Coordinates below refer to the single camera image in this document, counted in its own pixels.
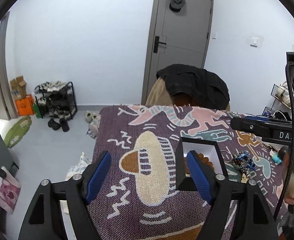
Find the right hand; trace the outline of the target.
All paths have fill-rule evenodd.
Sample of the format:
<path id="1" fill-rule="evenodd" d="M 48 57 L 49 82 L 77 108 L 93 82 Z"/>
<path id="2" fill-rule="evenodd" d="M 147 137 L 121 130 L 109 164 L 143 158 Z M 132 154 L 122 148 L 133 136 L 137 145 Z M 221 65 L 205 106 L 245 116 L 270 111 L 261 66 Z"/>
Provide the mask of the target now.
<path id="1" fill-rule="evenodd" d="M 283 162 L 284 162 L 285 168 L 287 168 L 287 171 L 289 171 L 289 161 L 290 161 L 289 153 L 286 153 L 283 158 Z M 291 174 L 291 177 L 289 180 L 289 186 L 285 194 L 285 203 L 294 205 L 294 173 Z"/>

